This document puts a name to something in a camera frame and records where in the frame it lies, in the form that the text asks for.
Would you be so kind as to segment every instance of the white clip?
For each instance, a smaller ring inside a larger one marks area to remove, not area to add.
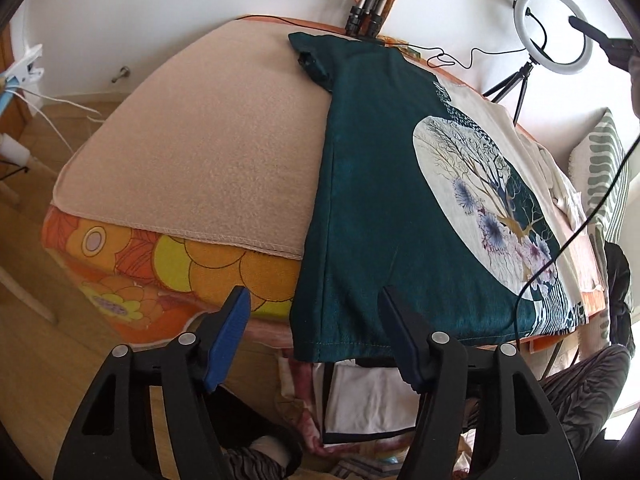
[[[18,80],[18,85],[29,85],[37,83],[44,75],[43,68],[34,68],[33,63],[42,57],[42,45],[32,46],[25,52],[22,59],[13,63],[3,74],[4,80],[9,83],[14,77]]]

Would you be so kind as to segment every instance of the black cable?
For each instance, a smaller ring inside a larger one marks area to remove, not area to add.
[[[551,354],[551,358],[549,359],[549,362],[546,364],[545,371],[542,373],[541,379],[546,379],[548,377],[549,372],[551,371],[551,368],[554,366],[556,359],[558,358],[558,354],[560,353],[560,349],[562,348],[563,342],[564,342],[564,339],[556,343],[556,346],[554,347],[554,351]]]
[[[545,28],[545,26],[542,24],[542,22],[539,19],[536,18],[536,15],[533,12],[531,12],[530,9],[527,9],[527,12],[525,14],[526,14],[526,16],[531,16],[534,20],[536,20],[536,22],[538,23],[538,25],[542,29],[542,33],[545,35],[545,41],[543,41],[542,46],[539,46],[538,48],[540,50],[544,50],[545,47],[546,47],[546,40],[548,39],[547,36],[546,36],[546,28]]]
[[[546,47],[546,42],[547,42],[547,39],[548,39],[548,36],[546,34],[546,28],[545,28],[544,25],[542,25],[542,22],[540,22],[540,20],[536,17],[536,15],[533,14],[533,12],[531,12],[530,9],[527,9],[526,15],[527,16],[531,16],[534,20],[536,20],[536,23],[542,29],[542,33],[545,35],[545,41],[542,44],[542,47],[538,48],[540,50],[540,52],[542,52],[544,54],[543,50]],[[443,67],[443,66],[460,65],[465,70],[469,70],[473,66],[473,63],[474,63],[474,52],[475,51],[482,52],[483,54],[487,54],[488,56],[500,56],[501,54],[515,54],[516,52],[524,52],[526,50],[526,48],[520,48],[520,49],[517,49],[517,50],[503,50],[501,52],[487,52],[486,50],[482,50],[481,48],[473,47],[471,49],[471,52],[470,52],[469,64],[465,65],[460,60],[458,60],[455,57],[453,57],[451,54],[448,54],[447,52],[445,52],[444,49],[442,47],[440,47],[440,46],[420,46],[420,45],[415,45],[415,44],[411,44],[411,43],[387,43],[387,45],[394,45],[394,46],[395,45],[398,45],[398,46],[403,46],[404,45],[404,46],[410,46],[412,48],[419,48],[421,50],[439,50],[440,51],[439,54],[431,56],[430,58],[428,58],[426,60],[427,66],[429,68],[440,68],[440,67]],[[449,57],[449,59],[442,59],[442,57],[444,57],[444,56]],[[440,65],[431,64],[431,60],[432,59],[437,59],[440,62]]]
[[[629,157],[634,152],[634,150],[636,149],[636,147],[638,146],[639,143],[640,143],[640,136],[638,136],[638,138],[636,138],[634,143],[631,145],[631,148],[629,148],[629,151],[626,152],[626,155],[623,157],[622,162],[620,162],[620,167],[618,168],[618,170],[616,171],[615,176],[613,177],[613,181],[612,181],[611,185],[609,186],[609,189],[606,190],[606,192],[604,193],[604,195],[602,196],[602,198],[598,202],[598,205],[595,207],[595,209],[593,211],[591,211],[589,216],[587,216],[587,219],[582,223],[582,225],[580,225],[580,227],[578,227],[577,231],[574,232],[574,234],[572,234],[569,237],[569,239],[562,245],[562,247],[560,247],[560,250],[558,251],[558,254],[556,254],[556,256],[551,258],[546,264],[544,264],[542,267],[540,267],[538,269],[538,272],[536,272],[533,276],[531,276],[529,278],[529,281],[527,283],[525,283],[525,285],[522,287],[522,290],[520,291],[520,293],[518,294],[518,298],[516,299],[516,303],[513,306],[513,311],[514,311],[514,313],[513,313],[513,331],[514,331],[514,334],[515,334],[516,346],[518,347],[518,350],[520,350],[520,333],[518,332],[518,307],[520,306],[520,300],[522,299],[524,293],[531,286],[531,284],[533,282],[535,282],[542,275],[543,272],[545,272],[545,270],[547,270],[550,266],[555,264],[555,262],[558,260],[560,255],[562,253],[564,253],[564,251],[569,247],[569,245],[571,245],[571,243],[580,235],[580,233],[582,231],[584,231],[585,227],[587,227],[587,225],[589,225],[591,223],[591,220],[593,220],[595,218],[595,216],[598,214],[598,211],[600,211],[600,209],[602,208],[604,203],[607,201],[607,198],[609,198],[609,195],[611,194],[611,191],[613,191],[614,186],[617,184],[618,179],[620,178],[620,175],[622,174],[622,170],[624,169],[626,162],[629,160]]]
[[[569,365],[569,368],[572,367],[573,365],[575,365],[575,362],[578,360],[578,354],[579,353],[580,353],[580,345],[578,345],[578,348],[575,349],[574,359],[571,361],[571,364]]]
[[[2,182],[6,178],[9,178],[12,175],[15,175],[16,173],[20,173],[21,171],[24,171],[25,173],[27,173],[29,171],[29,168],[24,166],[22,168],[18,168],[17,170],[12,171],[11,173],[7,173],[5,176],[0,176],[0,182]]]

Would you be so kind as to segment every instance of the tripod leg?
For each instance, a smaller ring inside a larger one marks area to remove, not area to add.
[[[493,99],[491,99],[492,103],[499,103],[500,101],[502,101],[502,98],[507,95],[509,92],[511,92],[511,90],[513,90],[514,88],[516,88],[516,86],[518,85],[518,83],[522,81],[522,74],[520,72],[518,72],[517,74],[514,74],[513,77],[511,77],[510,81],[507,83],[507,85],[500,91],[500,93],[494,97]]]
[[[518,73],[514,72],[513,74],[511,74],[510,76],[507,76],[506,78],[504,78],[502,81],[500,81],[496,86],[492,87],[490,90],[487,90],[484,94],[482,94],[482,97],[489,97],[492,94],[495,94],[498,90],[500,90],[501,88],[503,88],[504,86],[507,86],[507,84],[509,83],[509,81],[511,81],[511,79],[514,76],[517,76]]]
[[[513,125],[518,124],[518,117],[520,116],[520,110],[522,110],[522,103],[524,102],[524,94],[527,92],[527,82],[529,81],[529,77],[525,76],[522,79],[522,87],[520,88],[520,96],[518,97],[518,105],[516,106],[516,111],[513,115]]]

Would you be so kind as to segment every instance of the tripod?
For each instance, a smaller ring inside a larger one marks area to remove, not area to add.
[[[518,97],[518,105],[513,115],[514,126],[518,123],[518,117],[520,116],[520,110],[522,110],[522,103],[524,102],[524,94],[527,92],[527,83],[529,81],[529,74],[533,70],[534,65],[538,62],[532,57],[523,65],[523,67],[517,72],[511,74],[509,77],[500,81],[496,86],[482,94],[482,97],[489,97],[492,94],[498,92],[498,95],[492,99],[492,103],[499,103],[502,98],[507,95],[511,90],[516,88],[516,85],[522,81],[520,88],[520,97]]]

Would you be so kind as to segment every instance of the t-shirt sleeve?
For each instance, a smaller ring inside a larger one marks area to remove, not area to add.
[[[329,92],[340,70],[351,57],[384,48],[378,44],[346,40],[329,34],[312,36],[304,32],[289,34],[289,42],[300,54],[298,62],[308,76]]]

